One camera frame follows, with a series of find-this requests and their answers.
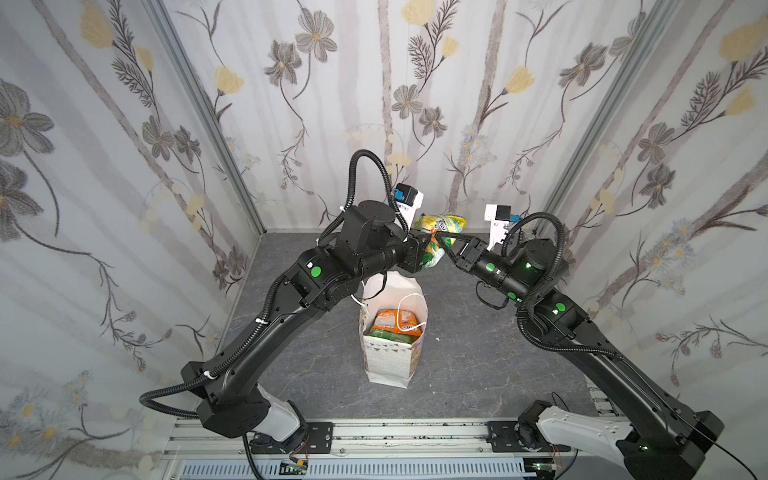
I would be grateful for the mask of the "green Fox's candy bag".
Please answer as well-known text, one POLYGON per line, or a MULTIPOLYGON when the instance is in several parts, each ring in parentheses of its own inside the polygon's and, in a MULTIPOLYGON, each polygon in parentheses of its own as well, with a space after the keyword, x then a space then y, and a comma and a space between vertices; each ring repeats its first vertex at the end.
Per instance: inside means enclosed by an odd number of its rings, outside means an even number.
POLYGON ((432 268, 436 266, 445 255, 444 246, 451 247, 453 244, 454 239, 452 237, 438 237, 437 233, 461 233, 464 230, 466 223, 467 220, 464 217, 453 214, 422 214, 415 220, 413 227, 416 230, 431 235, 422 258, 423 268, 432 268))

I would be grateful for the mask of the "white cartoon paper gift bag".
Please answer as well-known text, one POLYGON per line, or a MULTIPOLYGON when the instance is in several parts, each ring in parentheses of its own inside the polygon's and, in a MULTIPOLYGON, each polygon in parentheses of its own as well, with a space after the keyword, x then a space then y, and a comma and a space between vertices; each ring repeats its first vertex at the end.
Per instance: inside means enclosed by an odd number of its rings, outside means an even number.
POLYGON ((407 388, 412 380, 426 339, 427 302, 418 282, 396 271, 376 274, 364 284, 359 301, 359 336, 364 369, 372 383, 407 388), (368 337, 380 310, 413 312, 423 325, 422 334, 411 345, 368 337))

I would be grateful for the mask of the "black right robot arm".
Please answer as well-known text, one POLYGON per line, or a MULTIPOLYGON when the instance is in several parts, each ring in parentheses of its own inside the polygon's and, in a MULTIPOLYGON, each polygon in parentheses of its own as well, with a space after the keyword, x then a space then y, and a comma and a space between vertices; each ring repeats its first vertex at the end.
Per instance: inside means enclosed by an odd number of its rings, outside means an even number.
POLYGON ((691 479, 698 473, 723 422, 668 394, 557 290, 567 268, 561 235, 525 242, 514 254, 496 254, 474 236, 438 232, 435 237, 457 268, 516 303, 516 325, 527 341, 576 366, 624 415, 611 421, 547 406, 535 419, 546 442, 611 461, 635 479, 691 479))

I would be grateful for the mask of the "orange snack packet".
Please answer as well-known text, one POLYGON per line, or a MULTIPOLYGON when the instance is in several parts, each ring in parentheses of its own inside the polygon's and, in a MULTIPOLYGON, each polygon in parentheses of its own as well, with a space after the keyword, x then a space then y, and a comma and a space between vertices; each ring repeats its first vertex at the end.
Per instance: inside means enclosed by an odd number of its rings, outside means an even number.
POLYGON ((386 309, 376 314, 372 327, 390 333, 419 337, 423 325, 409 310, 386 309))

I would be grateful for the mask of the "green snack packet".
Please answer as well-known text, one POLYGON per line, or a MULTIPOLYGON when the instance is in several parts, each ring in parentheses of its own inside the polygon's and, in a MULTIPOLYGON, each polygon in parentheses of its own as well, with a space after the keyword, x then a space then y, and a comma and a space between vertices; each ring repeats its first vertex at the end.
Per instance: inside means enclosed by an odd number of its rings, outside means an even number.
POLYGON ((407 335, 407 334, 402 334, 402 333, 396 333, 396 332, 391 332, 391 331, 387 331, 387 330, 380 330, 380 329, 376 329, 376 328, 372 328, 368 332, 367 336, 371 337, 371 338, 378 338, 378 339, 383 339, 383 340, 389 340, 389 341, 392 341, 392 342, 402 343, 402 344, 407 344, 407 345, 411 345, 411 344, 413 344, 414 342, 416 342, 418 340, 417 336, 412 336, 412 335, 407 335))

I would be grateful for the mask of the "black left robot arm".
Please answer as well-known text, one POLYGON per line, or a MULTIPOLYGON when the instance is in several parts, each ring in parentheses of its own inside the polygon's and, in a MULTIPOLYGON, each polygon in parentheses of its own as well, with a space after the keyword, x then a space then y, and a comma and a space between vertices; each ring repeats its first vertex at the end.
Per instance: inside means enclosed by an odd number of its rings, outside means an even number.
POLYGON ((400 224, 389 205, 365 200, 346 209, 315 247, 304 251, 270 286, 265 311, 222 353, 191 362, 186 380, 201 402, 203 428, 226 438, 248 432, 297 442, 306 421, 297 407, 268 394, 259 378, 310 323, 356 293, 359 285, 393 268, 416 273, 431 236, 400 224))

